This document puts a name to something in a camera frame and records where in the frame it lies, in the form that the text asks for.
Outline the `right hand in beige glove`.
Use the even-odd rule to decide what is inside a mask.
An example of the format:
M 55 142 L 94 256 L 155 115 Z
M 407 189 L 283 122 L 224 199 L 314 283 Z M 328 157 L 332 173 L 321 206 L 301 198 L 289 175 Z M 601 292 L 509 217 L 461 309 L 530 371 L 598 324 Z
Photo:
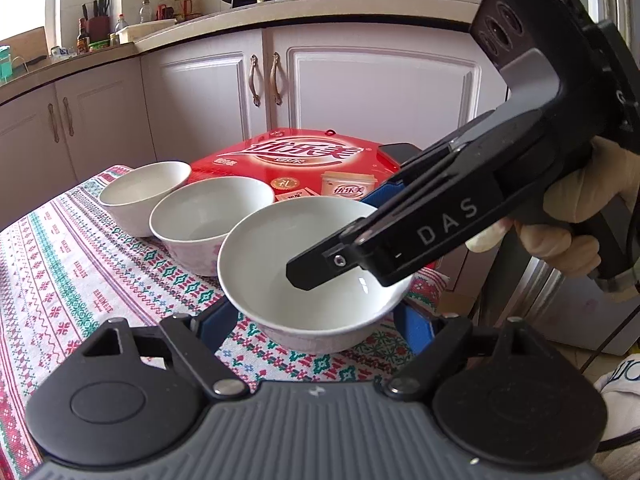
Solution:
M 593 140 L 593 160 L 556 182 L 544 194 L 544 211 L 556 220 L 580 223 L 599 212 L 616 195 L 631 209 L 639 189 L 639 156 L 617 144 Z M 544 260 L 568 278 L 584 276 L 600 263 L 599 243 L 589 235 L 574 236 L 559 226 L 524 224 L 503 218 L 465 242 L 471 252 L 487 252 L 510 229 L 529 255 Z

